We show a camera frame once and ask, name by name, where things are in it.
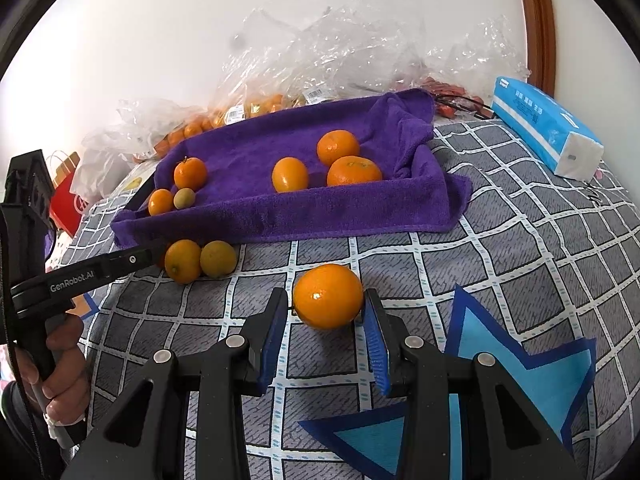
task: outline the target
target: tangerine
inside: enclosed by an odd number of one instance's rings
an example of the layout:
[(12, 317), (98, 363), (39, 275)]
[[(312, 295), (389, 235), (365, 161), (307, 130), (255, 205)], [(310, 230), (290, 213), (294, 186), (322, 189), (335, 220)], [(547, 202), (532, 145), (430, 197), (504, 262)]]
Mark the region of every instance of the tangerine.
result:
[(211, 119), (205, 116), (202, 119), (201, 127), (203, 132), (208, 132), (209, 130), (213, 130), (213, 124), (211, 124)]
[(199, 158), (185, 157), (174, 170), (174, 182), (178, 189), (190, 187), (199, 190), (207, 181), (207, 167)]
[(282, 94), (272, 95), (271, 98), (269, 99), (268, 112), (272, 114), (274, 112), (279, 112), (280, 110), (282, 110), (283, 99), (284, 99), (284, 96)]
[(326, 174), (328, 186), (344, 186), (382, 180), (382, 172), (376, 164), (362, 156), (344, 156), (336, 160)]
[(196, 194), (193, 189), (183, 187), (175, 192), (174, 205), (176, 209), (187, 209), (196, 202)]
[(192, 240), (178, 240), (164, 254), (164, 270), (174, 282), (186, 285), (200, 276), (200, 246)]
[(169, 141), (166, 140), (166, 137), (165, 137), (160, 142), (158, 142), (154, 146), (154, 148), (156, 150), (156, 155), (158, 156), (158, 158), (164, 158), (164, 156), (167, 153), (169, 153), (169, 150), (171, 149), (171, 146), (169, 146)]
[(189, 139), (190, 137), (195, 137), (202, 133), (202, 122), (201, 121), (193, 121), (193, 123), (189, 123), (184, 127), (184, 138)]
[(209, 115), (209, 121), (211, 121), (211, 126), (213, 126), (214, 128), (224, 126), (225, 113), (222, 110), (213, 110), (213, 112)]
[(210, 278), (231, 274), (238, 264), (236, 250), (222, 240), (209, 242), (200, 253), (200, 267)]
[(149, 197), (149, 215), (168, 213), (174, 208), (174, 196), (168, 189), (156, 189)]
[(338, 328), (362, 307), (362, 284), (348, 267), (324, 264), (308, 270), (293, 287), (293, 307), (313, 328)]
[(343, 156), (359, 155), (358, 139), (347, 130), (334, 130), (322, 136), (316, 146), (318, 158), (325, 166), (331, 166)]
[(271, 182), (278, 193), (299, 191), (309, 185), (309, 174), (301, 160), (286, 156), (273, 167)]
[(180, 142), (184, 140), (184, 130), (182, 128), (172, 131), (166, 136), (166, 140), (169, 141), (169, 146), (175, 148)]

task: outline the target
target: blue tissue box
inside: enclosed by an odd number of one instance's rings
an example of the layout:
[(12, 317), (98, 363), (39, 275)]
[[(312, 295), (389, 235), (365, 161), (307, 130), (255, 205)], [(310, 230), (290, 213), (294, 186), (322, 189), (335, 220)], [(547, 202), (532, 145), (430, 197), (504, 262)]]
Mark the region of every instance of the blue tissue box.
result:
[(517, 79), (499, 77), (492, 108), (557, 176), (593, 178), (604, 146), (580, 119), (544, 92)]

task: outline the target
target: human hand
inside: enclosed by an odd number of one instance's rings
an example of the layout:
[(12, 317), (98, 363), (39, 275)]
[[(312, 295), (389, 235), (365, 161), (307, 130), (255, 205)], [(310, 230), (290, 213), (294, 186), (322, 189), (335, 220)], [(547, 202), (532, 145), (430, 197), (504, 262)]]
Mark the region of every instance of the human hand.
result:
[[(51, 399), (47, 405), (47, 415), (53, 422), (60, 424), (73, 424), (89, 405), (86, 360), (78, 348), (82, 329), (82, 320), (78, 316), (67, 314), (64, 323), (51, 332), (46, 341), (49, 350), (60, 352), (60, 359), (53, 373), (42, 382), (42, 393), (47, 399)], [(31, 385), (40, 380), (38, 369), (27, 352), (21, 348), (16, 348), (15, 352), (27, 395), (39, 410), (31, 390)]]

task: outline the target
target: clear plastic wrap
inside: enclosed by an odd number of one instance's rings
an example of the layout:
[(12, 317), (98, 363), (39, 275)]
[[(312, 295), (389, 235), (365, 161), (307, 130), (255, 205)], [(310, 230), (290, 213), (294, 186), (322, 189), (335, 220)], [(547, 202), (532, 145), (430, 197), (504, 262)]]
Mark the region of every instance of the clear plastic wrap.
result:
[(244, 20), (209, 104), (213, 128), (283, 108), (283, 83), (292, 67), (280, 59), (299, 33), (263, 9)]
[(203, 127), (202, 108), (181, 107), (167, 99), (121, 100), (117, 111), (123, 122), (88, 133), (82, 140), (85, 148), (122, 154), (139, 162), (164, 157), (170, 148), (166, 137), (191, 123), (197, 123), (191, 124), (194, 131), (210, 129)]
[(417, 0), (350, 0), (303, 30), (254, 10), (209, 105), (214, 125), (410, 88), (423, 72)]
[(132, 168), (133, 163), (119, 153), (89, 148), (82, 154), (69, 191), (87, 202), (87, 212), (108, 197)]
[[(497, 76), (529, 75), (504, 17), (481, 23), (450, 48), (426, 52), (423, 7), (419, 0), (349, 0), (302, 30), (254, 10), (223, 67), (211, 123), (416, 87), (482, 103), (491, 99)], [(454, 104), (468, 107), (468, 100), (459, 101)], [(452, 118), (456, 109), (438, 112)]]
[(490, 101), (498, 76), (525, 81), (530, 75), (524, 54), (514, 47), (510, 36), (507, 19), (501, 16), (480, 23), (450, 48), (432, 48), (424, 59), (428, 68), (421, 86), (428, 89), (435, 80)]

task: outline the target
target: bedspread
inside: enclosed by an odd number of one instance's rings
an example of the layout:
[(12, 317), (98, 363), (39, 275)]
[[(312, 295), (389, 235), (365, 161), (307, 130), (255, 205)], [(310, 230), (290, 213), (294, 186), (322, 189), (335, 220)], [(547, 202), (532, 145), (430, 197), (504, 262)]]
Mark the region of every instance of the bedspread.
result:
[[(100, 313), (82, 335), (92, 375), (95, 425), (159, 348), (201, 351), (237, 333), (274, 286), (289, 293), (320, 263), (348, 265), (408, 329), (437, 345), (447, 338), (456, 284), (472, 293), (530, 354), (574, 338), (597, 339), (594, 387), (572, 427), (585, 478), (603, 478), (640, 430), (640, 220), (615, 177), (589, 184), (554, 176), (500, 121), (437, 127), (429, 145), (474, 193), (444, 234), (396, 233), (237, 247), (226, 278), (187, 286), (157, 267), (94, 291)], [(133, 191), (97, 203), (63, 264), (113, 250), (109, 222)], [(276, 378), (242, 401), (252, 479), (359, 479), (305, 432), (299, 420), (384, 406), (367, 363), (362, 326), (316, 332), (289, 314)], [(192, 394), (185, 478), (193, 478), (197, 394)]]

